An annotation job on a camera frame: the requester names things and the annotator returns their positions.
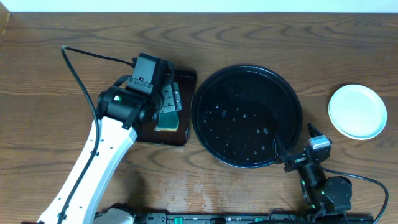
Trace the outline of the small green plate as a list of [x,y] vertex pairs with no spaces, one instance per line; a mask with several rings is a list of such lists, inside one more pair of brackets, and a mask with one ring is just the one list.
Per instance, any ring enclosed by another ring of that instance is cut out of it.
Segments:
[[336,125],[347,134],[375,138],[387,123],[381,97],[363,85],[345,85],[334,92],[328,104]]

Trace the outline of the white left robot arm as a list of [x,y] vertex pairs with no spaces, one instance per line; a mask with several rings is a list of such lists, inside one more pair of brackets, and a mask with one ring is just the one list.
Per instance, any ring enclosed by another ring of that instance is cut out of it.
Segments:
[[182,146],[187,141],[191,87],[173,82],[160,101],[119,84],[102,92],[85,146],[39,223],[96,223],[98,205],[121,159],[136,142]]

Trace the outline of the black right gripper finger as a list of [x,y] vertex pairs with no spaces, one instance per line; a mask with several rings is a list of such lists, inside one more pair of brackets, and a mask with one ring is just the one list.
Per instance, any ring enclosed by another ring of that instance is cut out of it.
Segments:
[[275,164],[285,163],[288,159],[288,152],[286,151],[283,142],[280,137],[274,132],[274,144],[275,144]]
[[321,133],[316,127],[314,127],[314,125],[312,125],[311,123],[307,124],[307,128],[308,128],[308,132],[311,136],[311,138],[315,138],[315,137],[319,137],[322,136],[323,133]]

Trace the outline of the green yellow sponge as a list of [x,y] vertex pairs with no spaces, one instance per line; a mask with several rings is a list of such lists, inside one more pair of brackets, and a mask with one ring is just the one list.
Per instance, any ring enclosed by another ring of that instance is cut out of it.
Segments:
[[176,132],[179,126],[179,117],[176,111],[161,113],[155,131]]

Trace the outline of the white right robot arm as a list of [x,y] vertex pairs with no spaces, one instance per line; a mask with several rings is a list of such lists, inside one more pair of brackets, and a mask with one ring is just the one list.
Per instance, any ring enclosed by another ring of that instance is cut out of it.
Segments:
[[276,164],[283,164],[285,172],[297,171],[306,203],[319,215],[344,213],[351,210],[352,183],[341,175],[327,177],[320,163],[330,157],[332,141],[307,124],[311,138],[298,154],[288,154],[281,138],[274,133]]

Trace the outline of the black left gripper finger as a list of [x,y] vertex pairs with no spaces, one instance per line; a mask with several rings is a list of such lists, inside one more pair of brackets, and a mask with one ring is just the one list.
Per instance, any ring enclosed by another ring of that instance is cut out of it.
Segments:
[[174,91],[171,84],[162,89],[163,103],[160,113],[171,113],[175,111]]
[[172,89],[173,89],[173,92],[174,92],[175,110],[176,111],[180,111],[182,109],[182,102],[181,102],[180,90],[179,90],[177,82],[173,82],[172,83]]

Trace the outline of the large green plate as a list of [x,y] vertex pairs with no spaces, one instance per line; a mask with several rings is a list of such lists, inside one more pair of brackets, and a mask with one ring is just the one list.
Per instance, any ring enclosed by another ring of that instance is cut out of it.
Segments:
[[330,121],[331,121],[331,123],[332,123],[332,125],[334,126],[334,128],[339,132],[339,133],[341,133],[342,135],[344,135],[344,136],[346,136],[346,137],[348,137],[348,138],[351,138],[351,139],[355,139],[355,140],[359,140],[359,141],[365,141],[365,140],[369,140],[369,139],[371,139],[371,138],[368,138],[368,137],[361,137],[361,136],[353,136],[353,135],[350,135],[350,134],[347,134],[346,132],[344,132],[342,129],[340,129],[337,125],[336,125],[336,123],[333,121],[333,119],[332,119],[332,116],[331,116],[331,112],[330,112],[330,110],[329,110],[329,108],[328,108],[328,116],[329,116],[329,119],[330,119]]

